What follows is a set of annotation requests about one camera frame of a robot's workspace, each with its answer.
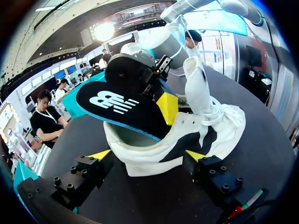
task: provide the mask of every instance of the spotlight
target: spotlight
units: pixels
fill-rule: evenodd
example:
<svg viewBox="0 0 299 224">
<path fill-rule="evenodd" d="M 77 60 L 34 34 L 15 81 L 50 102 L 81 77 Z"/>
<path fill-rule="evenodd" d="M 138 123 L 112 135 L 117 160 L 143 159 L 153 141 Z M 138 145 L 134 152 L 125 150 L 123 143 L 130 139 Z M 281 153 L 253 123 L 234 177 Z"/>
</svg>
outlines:
<svg viewBox="0 0 299 224">
<path fill-rule="evenodd" d="M 100 24 L 94 28 L 94 34 L 99 41 L 107 41 L 112 38 L 114 27 L 110 23 Z"/>
</svg>

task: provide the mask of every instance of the new balance logo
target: new balance logo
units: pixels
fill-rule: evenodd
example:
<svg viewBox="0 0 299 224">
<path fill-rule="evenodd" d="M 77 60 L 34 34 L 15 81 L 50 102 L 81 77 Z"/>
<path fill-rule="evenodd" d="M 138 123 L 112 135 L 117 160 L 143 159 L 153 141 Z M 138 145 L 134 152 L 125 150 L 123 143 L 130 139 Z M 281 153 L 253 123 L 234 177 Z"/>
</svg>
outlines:
<svg viewBox="0 0 299 224">
<path fill-rule="evenodd" d="M 124 114 L 131 106 L 136 106 L 139 102 L 128 99 L 124 101 L 124 97 L 113 92 L 101 91 L 98 92 L 97 97 L 91 97 L 89 102 L 105 109 L 113 106 L 113 111 L 116 113 Z"/>
</svg>

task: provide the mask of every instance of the black work surface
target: black work surface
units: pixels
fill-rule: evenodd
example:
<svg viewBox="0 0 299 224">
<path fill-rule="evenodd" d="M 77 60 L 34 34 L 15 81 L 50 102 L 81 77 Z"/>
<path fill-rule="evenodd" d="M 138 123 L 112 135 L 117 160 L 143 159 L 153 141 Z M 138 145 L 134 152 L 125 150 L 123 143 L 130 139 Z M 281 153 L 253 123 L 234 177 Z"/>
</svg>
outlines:
<svg viewBox="0 0 299 224">
<path fill-rule="evenodd" d="M 267 199 L 279 195 L 294 162 L 290 142 L 274 115 L 235 81 L 206 69 L 211 95 L 221 103 L 240 106 L 246 128 L 240 142 L 224 160 L 228 171 L 243 176 L 244 186 L 267 188 Z M 185 77 L 172 77 L 170 86 L 185 85 Z M 56 142 L 42 177 L 60 176 L 76 156 L 107 150 L 102 121 L 87 115 L 72 119 Z M 222 213 L 183 168 L 164 174 L 129 177 L 117 163 L 99 190 L 94 189 L 79 214 L 103 224 L 215 223 Z M 266 208 L 259 209 L 260 217 Z"/>
</svg>

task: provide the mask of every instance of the lanyard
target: lanyard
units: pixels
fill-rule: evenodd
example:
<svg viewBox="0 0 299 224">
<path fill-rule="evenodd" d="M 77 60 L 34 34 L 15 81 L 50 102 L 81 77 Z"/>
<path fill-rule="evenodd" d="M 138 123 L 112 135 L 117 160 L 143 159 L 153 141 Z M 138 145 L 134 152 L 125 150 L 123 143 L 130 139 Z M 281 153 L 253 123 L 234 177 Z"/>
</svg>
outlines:
<svg viewBox="0 0 299 224">
<path fill-rule="evenodd" d="M 44 113 L 40 113 L 37 109 L 36 109 L 36 112 L 38 112 L 39 114 L 41 114 L 41 115 L 43 115 L 43 116 L 45 116 L 47 118 L 53 119 L 55 121 L 55 123 L 57 124 L 57 121 L 54 119 L 54 117 L 52 117 L 52 115 L 47 110 L 46 110 L 46 112 L 47 112 L 48 115 L 44 114 Z"/>
</svg>

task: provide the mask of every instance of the black t-shirt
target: black t-shirt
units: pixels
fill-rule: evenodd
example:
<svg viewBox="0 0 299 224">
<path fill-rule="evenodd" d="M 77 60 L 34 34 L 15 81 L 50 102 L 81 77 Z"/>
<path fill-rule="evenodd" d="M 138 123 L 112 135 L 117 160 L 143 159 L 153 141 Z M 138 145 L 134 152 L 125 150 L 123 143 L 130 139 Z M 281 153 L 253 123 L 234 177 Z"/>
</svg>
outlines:
<svg viewBox="0 0 299 224">
<path fill-rule="evenodd" d="M 111 58 L 111 55 L 110 54 L 106 54 L 103 56 L 103 60 L 108 64 L 109 60 Z"/>
<path fill-rule="evenodd" d="M 40 128 L 45 134 L 56 132 L 64 127 L 58 124 L 58 119 L 61 115 L 56 111 L 53 106 L 49 106 L 47 111 L 52 115 L 55 119 L 55 122 L 52 118 L 46 117 L 41 115 L 39 112 L 35 112 L 32 117 L 30 118 L 30 123 L 32 130 L 36 133 L 37 130 Z M 45 141 L 46 146 L 52 148 L 54 146 L 54 142 L 52 141 Z"/>
</svg>

